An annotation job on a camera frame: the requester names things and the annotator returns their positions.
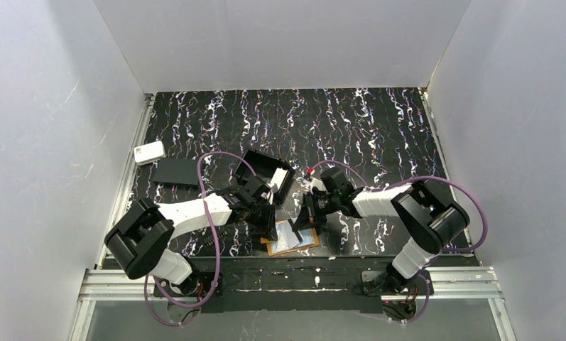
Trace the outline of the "grey card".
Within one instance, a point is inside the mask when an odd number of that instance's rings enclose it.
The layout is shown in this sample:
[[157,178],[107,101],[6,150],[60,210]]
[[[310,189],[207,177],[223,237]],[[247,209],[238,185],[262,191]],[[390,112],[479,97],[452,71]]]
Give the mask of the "grey card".
[[293,249],[296,248],[298,245],[302,244],[303,238],[297,232],[291,230],[290,232],[286,233],[286,240],[288,246]]

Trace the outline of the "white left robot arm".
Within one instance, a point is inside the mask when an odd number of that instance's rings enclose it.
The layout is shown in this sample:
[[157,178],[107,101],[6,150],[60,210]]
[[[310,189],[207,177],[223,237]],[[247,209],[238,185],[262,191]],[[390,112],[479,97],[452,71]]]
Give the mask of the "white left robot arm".
[[169,250],[170,240],[240,222],[273,227],[274,195],[279,188],[252,176],[245,185],[231,185],[204,199],[156,204],[141,198],[107,233],[104,243],[129,279],[150,275],[180,285],[193,270],[184,256]]

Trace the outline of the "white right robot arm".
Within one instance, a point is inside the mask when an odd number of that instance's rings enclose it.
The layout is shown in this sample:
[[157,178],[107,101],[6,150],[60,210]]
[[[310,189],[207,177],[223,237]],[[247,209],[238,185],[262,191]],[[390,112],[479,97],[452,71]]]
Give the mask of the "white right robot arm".
[[341,212],[347,217],[398,217],[410,237],[386,267],[378,281],[401,289],[439,255],[470,223],[469,215],[453,199],[445,197],[422,177],[384,190],[356,188],[338,167],[323,171],[320,179],[307,177],[294,232],[326,223],[327,216]]

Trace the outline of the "orange leather card holder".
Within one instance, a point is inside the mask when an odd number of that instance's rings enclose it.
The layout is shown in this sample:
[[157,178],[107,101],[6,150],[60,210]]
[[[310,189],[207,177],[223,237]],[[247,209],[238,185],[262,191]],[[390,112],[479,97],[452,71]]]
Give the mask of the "orange leather card holder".
[[294,221],[285,220],[276,223],[276,241],[260,238],[260,243],[266,247],[269,256],[305,251],[320,245],[320,240],[314,228],[295,232],[293,230]]

